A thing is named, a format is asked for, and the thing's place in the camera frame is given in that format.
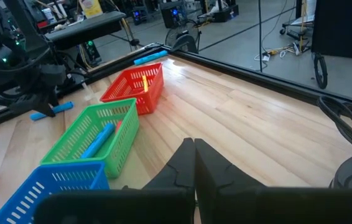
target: wooden table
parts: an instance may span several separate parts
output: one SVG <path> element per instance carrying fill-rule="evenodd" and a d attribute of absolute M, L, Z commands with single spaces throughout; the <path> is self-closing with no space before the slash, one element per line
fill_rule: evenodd
<path fill-rule="evenodd" d="M 316 106 L 176 58 L 163 63 L 164 90 L 140 129 L 112 189 L 141 188 L 183 138 L 202 138 L 263 184 L 326 187 L 352 145 Z M 119 73 L 91 89 L 99 98 Z M 0 124 L 0 208 L 81 110 L 95 103 L 80 90 L 62 101 L 72 110 L 33 122 L 23 114 Z"/>

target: yellow marker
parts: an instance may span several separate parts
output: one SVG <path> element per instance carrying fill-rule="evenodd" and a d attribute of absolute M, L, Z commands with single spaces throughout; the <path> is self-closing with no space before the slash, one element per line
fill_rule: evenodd
<path fill-rule="evenodd" d="M 143 75 L 143 85 L 144 85 L 144 91 L 147 92 L 149 91 L 149 84 L 147 83 L 147 77 Z"/>

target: metal frame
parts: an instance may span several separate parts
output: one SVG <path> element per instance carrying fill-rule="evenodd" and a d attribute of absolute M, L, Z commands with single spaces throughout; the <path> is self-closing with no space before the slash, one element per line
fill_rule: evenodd
<path fill-rule="evenodd" d="M 93 70 L 91 72 L 92 77 L 87 78 L 85 82 L 87 85 L 89 85 L 104 77 L 107 77 L 108 75 L 114 74 L 118 71 L 121 71 L 125 68 L 132 66 L 134 64 L 133 61 L 137 58 L 145 57 L 147 55 L 151 55 L 163 50 L 167 50 L 169 52 L 170 47 L 164 46 L 164 45 L 160 45 L 158 47 L 146 47 L 144 50 L 139 50 L 137 52 L 134 52 L 131 55 L 127 55 L 119 60 L 116 60 L 105 66 L 99 67 L 96 70 Z M 191 61 L 193 63 L 197 63 L 204 67 L 214 69 L 218 72 L 231 75 L 238 79 L 253 83 L 255 85 L 259 85 L 264 88 L 268 88 L 270 90 L 276 91 L 278 93 L 290 96 L 292 98 L 295 98 L 313 105 L 317 105 L 318 97 L 323 95 L 336 98 L 337 100 L 340 100 L 342 102 L 352 103 L 352 98 L 349 98 L 349 97 L 345 97 L 335 93 L 330 93 L 325 90 L 318 90 L 310 86 L 305 86 L 296 82 L 288 81 L 265 73 L 256 72 L 254 70 L 249 70 L 236 65 L 230 65 L 224 62 L 217 62 L 215 60 L 203 57 L 198 54 L 176 51 L 176 52 L 170 52 L 170 55 Z M 59 92 L 57 96 L 61 98 L 81 88 L 82 88 L 82 85 L 81 83 L 79 83 L 79 84 L 73 85 L 72 87 L 66 90 Z M 15 118 L 16 116 L 19 116 L 21 114 L 22 113 L 14 114 L 8 108 L 0 110 L 0 123 L 5 122 L 9 119 Z"/>

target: green basket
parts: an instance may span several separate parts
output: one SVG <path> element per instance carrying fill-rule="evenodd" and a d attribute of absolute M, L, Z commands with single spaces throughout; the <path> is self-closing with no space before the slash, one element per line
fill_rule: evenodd
<path fill-rule="evenodd" d="M 122 121 L 120 129 L 116 134 L 110 135 L 96 155 L 89 159 L 80 159 L 106 124 L 112 123 L 116 126 L 118 121 Z M 40 163 L 104 161 L 106 175 L 118 177 L 138 129 L 139 117 L 135 98 L 88 106 Z"/>

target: chair wheel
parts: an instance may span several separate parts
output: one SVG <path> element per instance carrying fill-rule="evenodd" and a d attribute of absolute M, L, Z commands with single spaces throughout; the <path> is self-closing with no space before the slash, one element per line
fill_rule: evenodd
<path fill-rule="evenodd" d="M 314 72 L 318 87 L 322 90 L 325 89 L 328 85 L 328 72 L 325 59 L 320 53 L 315 53 L 314 55 Z"/>

